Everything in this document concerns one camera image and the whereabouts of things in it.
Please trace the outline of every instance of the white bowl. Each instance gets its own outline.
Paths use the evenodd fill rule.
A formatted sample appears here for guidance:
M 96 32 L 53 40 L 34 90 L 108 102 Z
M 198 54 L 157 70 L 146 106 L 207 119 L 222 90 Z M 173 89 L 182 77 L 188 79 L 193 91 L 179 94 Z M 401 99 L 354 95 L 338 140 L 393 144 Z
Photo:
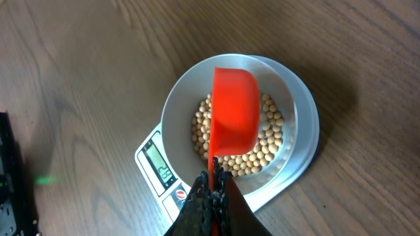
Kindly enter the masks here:
M 270 66 L 242 54 L 222 54 L 208 58 L 190 68 L 175 84 L 163 108 L 162 140 L 173 170 L 188 185 L 192 185 L 207 167 L 194 152 L 192 118 L 199 104 L 211 93 L 214 68 L 237 68 L 251 72 L 262 93 L 269 94 L 284 118 L 283 145 L 274 160 L 258 174 L 235 178 L 242 194 L 251 193 L 267 184 L 279 171 L 293 150 L 296 136 L 295 104 L 289 89 Z

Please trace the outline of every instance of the wood grain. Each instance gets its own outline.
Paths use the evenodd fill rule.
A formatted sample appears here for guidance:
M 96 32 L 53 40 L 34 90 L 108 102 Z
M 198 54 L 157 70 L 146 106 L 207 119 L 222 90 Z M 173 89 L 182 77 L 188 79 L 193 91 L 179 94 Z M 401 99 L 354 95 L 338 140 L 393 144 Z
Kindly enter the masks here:
M 273 58 L 311 90 L 318 154 L 256 215 L 273 235 L 420 235 L 415 0 L 0 1 L 8 111 L 44 235 L 161 235 L 134 164 L 195 63 Z

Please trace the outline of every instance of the red scoop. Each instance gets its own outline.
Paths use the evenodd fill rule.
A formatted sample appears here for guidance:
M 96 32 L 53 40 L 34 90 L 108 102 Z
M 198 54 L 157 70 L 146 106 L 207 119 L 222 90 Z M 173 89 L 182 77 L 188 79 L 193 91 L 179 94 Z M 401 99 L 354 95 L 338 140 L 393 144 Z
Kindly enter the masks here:
M 242 155 L 257 141 L 259 90 L 255 78 L 244 69 L 215 68 L 211 101 L 209 189 L 214 190 L 213 157 Z M 213 222 L 213 235 L 217 229 Z

